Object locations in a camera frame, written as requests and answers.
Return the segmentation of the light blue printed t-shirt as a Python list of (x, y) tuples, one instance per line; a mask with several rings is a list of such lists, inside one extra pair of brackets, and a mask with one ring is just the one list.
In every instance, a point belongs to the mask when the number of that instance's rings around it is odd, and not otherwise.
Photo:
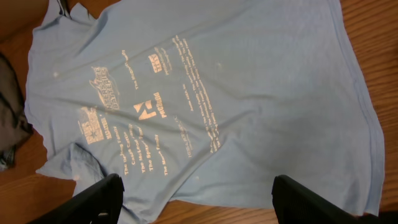
[(270, 208), (285, 174), (377, 214), (384, 137), (335, 0), (50, 1), (29, 50), (39, 174), (124, 183), (121, 223), (166, 203)]

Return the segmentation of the black t-shirt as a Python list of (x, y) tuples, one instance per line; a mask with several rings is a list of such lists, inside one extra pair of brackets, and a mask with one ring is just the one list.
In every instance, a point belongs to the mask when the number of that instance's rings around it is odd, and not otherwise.
[(358, 220), (363, 224), (398, 224), (398, 211), (380, 212), (378, 216), (364, 215)]

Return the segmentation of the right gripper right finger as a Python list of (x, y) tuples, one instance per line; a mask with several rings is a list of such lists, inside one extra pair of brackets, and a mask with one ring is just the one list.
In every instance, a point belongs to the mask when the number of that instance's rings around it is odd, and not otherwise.
[(366, 224), (379, 223), (378, 217), (356, 217), (287, 175), (275, 177), (272, 204), (279, 224)]

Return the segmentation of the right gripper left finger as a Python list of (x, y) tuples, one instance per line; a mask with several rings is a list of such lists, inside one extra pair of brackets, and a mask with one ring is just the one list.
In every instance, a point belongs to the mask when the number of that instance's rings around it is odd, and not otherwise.
[(122, 178), (111, 174), (31, 224), (117, 224), (123, 193)]

